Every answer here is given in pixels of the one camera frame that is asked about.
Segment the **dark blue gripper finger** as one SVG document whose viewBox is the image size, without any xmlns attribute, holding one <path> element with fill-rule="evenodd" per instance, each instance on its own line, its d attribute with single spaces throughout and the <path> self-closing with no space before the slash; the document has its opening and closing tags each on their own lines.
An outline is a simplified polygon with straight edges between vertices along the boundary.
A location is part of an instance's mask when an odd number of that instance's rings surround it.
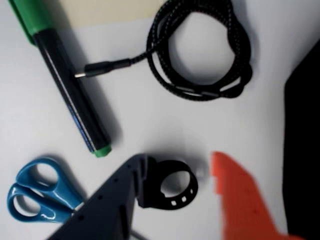
<svg viewBox="0 0 320 240">
<path fill-rule="evenodd" d="M 147 170 L 146 154 L 132 156 L 49 239 L 128 240 L 135 201 L 144 200 Z"/>
</svg>

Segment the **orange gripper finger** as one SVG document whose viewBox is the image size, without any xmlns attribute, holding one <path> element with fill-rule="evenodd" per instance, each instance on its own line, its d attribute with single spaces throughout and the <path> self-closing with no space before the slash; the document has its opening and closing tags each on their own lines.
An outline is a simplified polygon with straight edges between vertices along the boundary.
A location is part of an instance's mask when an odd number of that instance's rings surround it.
<svg viewBox="0 0 320 240">
<path fill-rule="evenodd" d="M 211 155 L 215 193 L 221 196 L 224 240 L 309 240 L 311 238 L 307 176 L 304 161 L 311 157 L 302 151 L 290 162 L 283 175 L 283 203 L 288 233 L 280 233 L 270 215 L 259 187 L 249 171 L 228 154 Z"/>
</svg>

